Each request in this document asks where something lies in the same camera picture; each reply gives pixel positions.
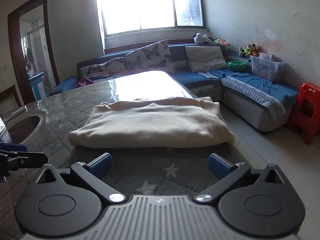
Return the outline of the brown plush toy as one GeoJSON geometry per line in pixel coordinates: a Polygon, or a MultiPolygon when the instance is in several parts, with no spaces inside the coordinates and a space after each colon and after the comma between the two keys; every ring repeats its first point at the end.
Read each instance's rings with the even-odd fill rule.
{"type": "Polygon", "coordinates": [[[239,56],[240,57],[259,57],[259,44],[257,43],[249,43],[245,48],[239,48],[239,56]]]}

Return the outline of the clear plastic storage box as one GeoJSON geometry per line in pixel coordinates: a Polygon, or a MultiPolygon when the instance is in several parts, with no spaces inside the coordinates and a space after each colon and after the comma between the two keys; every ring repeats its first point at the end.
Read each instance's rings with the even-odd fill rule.
{"type": "Polygon", "coordinates": [[[253,75],[267,79],[271,82],[280,82],[286,63],[274,61],[276,57],[272,54],[266,56],[251,56],[251,72],[253,75]]]}

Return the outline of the panda plush toy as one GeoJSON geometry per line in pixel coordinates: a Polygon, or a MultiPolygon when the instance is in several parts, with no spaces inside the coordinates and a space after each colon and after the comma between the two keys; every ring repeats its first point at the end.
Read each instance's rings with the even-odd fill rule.
{"type": "Polygon", "coordinates": [[[213,44],[213,39],[208,35],[201,33],[196,33],[193,37],[195,44],[213,44]]]}

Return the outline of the blue corner sofa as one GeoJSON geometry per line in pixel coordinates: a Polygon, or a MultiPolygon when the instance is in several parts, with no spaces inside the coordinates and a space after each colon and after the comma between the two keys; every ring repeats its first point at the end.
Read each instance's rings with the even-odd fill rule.
{"type": "MultiPolygon", "coordinates": [[[[198,44],[169,45],[169,50],[176,72],[167,73],[180,84],[184,85],[198,97],[208,96],[213,101],[224,103],[236,114],[241,116],[249,124],[262,132],[271,132],[283,125],[297,103],[298,90],[284,82],[271,82],[248,70],[242,72],[232,71],[230,68],[218,68],[207,72],[192,72],[188,66],[188,58],[185,46],[199,46],[198,44]]],[[[227,55],[222,46],[222,54],[227,62],[227,55]]],[[[94,63],[103,63],[116,57],[123,57],[132,51],[111,53],[96,57],[76,65],[78,80],[80,80],[80,68],[94,63]]],[[[106,81],[118,75],[93,82],[106,81]]]]}

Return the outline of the grey remote on table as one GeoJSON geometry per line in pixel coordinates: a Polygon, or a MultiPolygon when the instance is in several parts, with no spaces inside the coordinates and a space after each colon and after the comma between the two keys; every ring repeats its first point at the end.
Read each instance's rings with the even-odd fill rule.
{"type": "Polygon", "coordinates": [[[26,106],[22,106],[20,108],[17,108],[9,113],[6,113],[5,115],[2,116],[2,119],[4,120],[4,122],[9,121],[13,118],[15,118],[16,116],[24,113],[27,111],[27,107],[26,106]]]}

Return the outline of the magenta garment on sofa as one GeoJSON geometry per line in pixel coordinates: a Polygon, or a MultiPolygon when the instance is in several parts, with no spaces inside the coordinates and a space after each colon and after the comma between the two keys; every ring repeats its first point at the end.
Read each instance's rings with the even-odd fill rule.
{"type": "Polygon", "coordinates": [[[79,82],[76,85],[76,88],[84,87],[87,85],[92,85],[94,82],[87,77],[83,77],[82,79],[79,80],[79,82]]]}

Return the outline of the quilted grey star tablecloth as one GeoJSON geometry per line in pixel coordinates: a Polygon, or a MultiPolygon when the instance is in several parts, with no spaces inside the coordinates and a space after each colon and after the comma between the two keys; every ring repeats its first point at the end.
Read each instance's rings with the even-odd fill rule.
{"type": "MultiPolygon", "coordinates": [[[[68,135],[86,123],[93,108],[102,102],[191,98],[192,92],[165,72],[145,72],[63,92],[25,106],[11,119],[10,127],[23,122],[32,132],[23,143],[30,151],[43,152],[56,168],[68,168],[77,161],[89,162],[102,149],[72,146],[68,135]]],[[[188,197],[193,197],[217,179],[208,170],[207,159],[218,153],[232,163],[244,162],[260,168],[265,161],[240,135],[232,144],[207,148],[111,149],[112,171],[104,182],[135,201],[126,210],[116,210],[107,228],[119,226],[104,239],[215,239],[220,230],[194,223],[173,221],[170,215],[185,217],[188,197]]]]}

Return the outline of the green bowl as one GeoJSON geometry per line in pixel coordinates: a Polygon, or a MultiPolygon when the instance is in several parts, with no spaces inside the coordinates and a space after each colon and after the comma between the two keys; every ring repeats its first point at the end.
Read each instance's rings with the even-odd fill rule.
{"type": "Polygon", "coordinates": [[[242,62],[242,61],[229,61],[228,62],[228,67],[235,72],[242,72],[246,70],[247,68],[247,63],[242,62]]]}

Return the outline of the grey plain cushion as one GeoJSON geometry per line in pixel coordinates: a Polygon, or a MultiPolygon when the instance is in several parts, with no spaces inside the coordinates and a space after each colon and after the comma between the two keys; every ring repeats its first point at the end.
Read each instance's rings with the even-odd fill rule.
{"type": "Polygon", "coordinates": [[[185,46],[185,51],[192,72],[207,72],[228,67],[218,46],[185,46]]]}

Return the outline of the cream sweatshirt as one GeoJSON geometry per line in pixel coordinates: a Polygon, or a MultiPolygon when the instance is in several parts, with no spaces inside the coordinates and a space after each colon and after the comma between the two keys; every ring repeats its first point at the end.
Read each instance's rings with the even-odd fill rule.
{"type": "Polygon", "coordinates": [[[103,102],[83,127],[72,131],[73,146],[87,148],[196,148],[232,144],[220,105],[211,98],[103,102]]]}

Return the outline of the large butterfly cushion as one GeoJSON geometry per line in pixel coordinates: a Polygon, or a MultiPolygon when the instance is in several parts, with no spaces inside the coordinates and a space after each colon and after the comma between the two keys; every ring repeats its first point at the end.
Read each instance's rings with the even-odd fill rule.
{"type": "Polygon", "coordinates": [[[138,48],[124,56],[130,73],[148,70],[161,70],[166,73],[176,72],[167,40],[161,40],[138,48]]]}

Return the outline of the red plastic stool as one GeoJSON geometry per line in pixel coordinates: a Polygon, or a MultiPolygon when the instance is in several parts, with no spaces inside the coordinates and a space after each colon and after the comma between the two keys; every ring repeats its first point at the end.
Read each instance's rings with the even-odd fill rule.
{"type": "Polygon", "coordinates": [[[304,132],[303,140],[307,145],[311,145],[319,133],[319,96],[318,85],[310,82],[302,83],[297,103],[287,123],[289,129],[296,126],[304,132]]]}

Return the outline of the blue small cabinet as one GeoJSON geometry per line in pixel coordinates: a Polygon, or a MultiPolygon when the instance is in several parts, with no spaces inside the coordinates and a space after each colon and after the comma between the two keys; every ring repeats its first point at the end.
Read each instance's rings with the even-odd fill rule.
{"type": "Polygon", "coordinates": [[[36,101],[40,101],[49,96],[49,90],[44,82],[44,72],[40,72],[39,74],[30,77],[29,83],[36,101]]]}

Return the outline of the black induction cooktop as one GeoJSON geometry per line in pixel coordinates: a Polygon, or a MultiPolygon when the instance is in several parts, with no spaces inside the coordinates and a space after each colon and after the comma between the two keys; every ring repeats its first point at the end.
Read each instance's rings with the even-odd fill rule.
{"type": "Polygon", "coordinates": [[[2,139],[4,142],[19,144],[37,128],[41,118],[37,115],[27,117],[7,129],[2,139]]]}

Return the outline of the long butterfly cushion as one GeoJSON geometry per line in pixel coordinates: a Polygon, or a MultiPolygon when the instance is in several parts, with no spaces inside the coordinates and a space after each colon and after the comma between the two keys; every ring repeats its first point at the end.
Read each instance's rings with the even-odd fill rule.
{"type": "Polygon", "coordinates": [[[80,78],[86,77],[91,81],[128,73],[123,57],[116,57],[103,63],[94,63],[80,68],[80,78]]]}

